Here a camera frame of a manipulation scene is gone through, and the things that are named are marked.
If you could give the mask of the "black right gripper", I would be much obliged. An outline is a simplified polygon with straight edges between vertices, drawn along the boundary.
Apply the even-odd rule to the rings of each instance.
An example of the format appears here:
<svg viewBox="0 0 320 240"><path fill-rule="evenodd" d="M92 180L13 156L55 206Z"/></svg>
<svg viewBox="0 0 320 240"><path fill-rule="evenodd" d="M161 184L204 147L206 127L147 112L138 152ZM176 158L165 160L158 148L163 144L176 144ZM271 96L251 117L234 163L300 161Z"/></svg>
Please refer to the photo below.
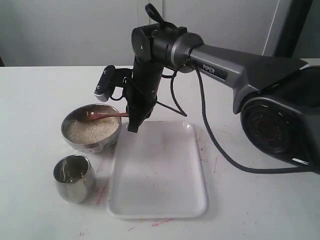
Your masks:
<svg viewBox="0 0 320 240"><path fill-rule="evenodd" d="M137 133L140 125L151 116L157 104L162 73L162 63L134 58L132 78L126 87L129 132Z"/></svg>

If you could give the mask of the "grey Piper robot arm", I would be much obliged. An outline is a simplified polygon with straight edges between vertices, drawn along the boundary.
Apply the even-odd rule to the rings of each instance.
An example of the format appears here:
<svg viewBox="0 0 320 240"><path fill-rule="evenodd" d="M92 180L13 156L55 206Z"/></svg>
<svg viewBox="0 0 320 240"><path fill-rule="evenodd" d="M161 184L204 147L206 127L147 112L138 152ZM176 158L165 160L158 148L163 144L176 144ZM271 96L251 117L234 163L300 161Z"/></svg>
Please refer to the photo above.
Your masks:
<svg viewBox="0 0 320 240"><path fill-rule="evenodd" d="M126 80L128 131L136 133L150 117L164 68L195 71L233 91L233 112L249 141L290 168L257 169L233 160L219 145L207 119L209 137L234 167L253 174L320 171L320 68L296 58L256 55L206 45L203 39L171 23L132 31L132 76Z"/></svg>

